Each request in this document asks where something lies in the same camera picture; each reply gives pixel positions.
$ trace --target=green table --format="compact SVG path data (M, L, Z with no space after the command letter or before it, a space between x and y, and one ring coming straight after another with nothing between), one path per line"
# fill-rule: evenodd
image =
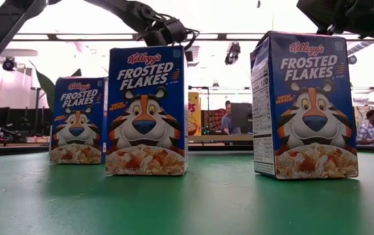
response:
M374 154L355 180L276 181L252 155L193 153L183 177L0 157L0 234L374 234Z

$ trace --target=man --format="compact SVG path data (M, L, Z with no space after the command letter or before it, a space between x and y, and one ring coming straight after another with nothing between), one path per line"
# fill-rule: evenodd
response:
M230 101L226 101L226 114L221 119L221 130L226 134L240 134L239 127L232 126L232 105Z
M374 145L374 110L367 113L367 122L359 126L356 141L359 145Z

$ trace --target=cereal box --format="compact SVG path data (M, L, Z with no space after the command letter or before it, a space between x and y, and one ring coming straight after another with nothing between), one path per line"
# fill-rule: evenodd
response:
M55 86L50 162L105 162L107 78L60 78Z
M182 46L111 49L106 173L184 174L186 63Z
M251 53L255 172L358 175L345 39L268 32Z
M188 92L188 135L201 135L201 102L200 93Z

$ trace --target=tiger nose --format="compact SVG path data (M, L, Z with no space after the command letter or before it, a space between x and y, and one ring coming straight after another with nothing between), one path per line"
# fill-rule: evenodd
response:
M322 116L307 116L303 117L303 121L310 129L317 132L325 126L328 118Z
M70 128L69 129L69 132L73 135L73 136L78 136L80 134L82 134L84 131L84 128L83 127L74 127L74 128Z
M155 125L156 122L150 120L139 120L133 122L133 127L142 134L152 131Z

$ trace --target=frosted flakes box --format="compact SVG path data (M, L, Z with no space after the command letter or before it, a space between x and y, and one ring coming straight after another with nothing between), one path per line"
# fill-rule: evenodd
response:
M50 162L105 162L107 78L59 78L50 143Z
M107 174L185 173L186 63L182 46L110 51Z
M255 172L358 176L345 39L268 32L251 60Z

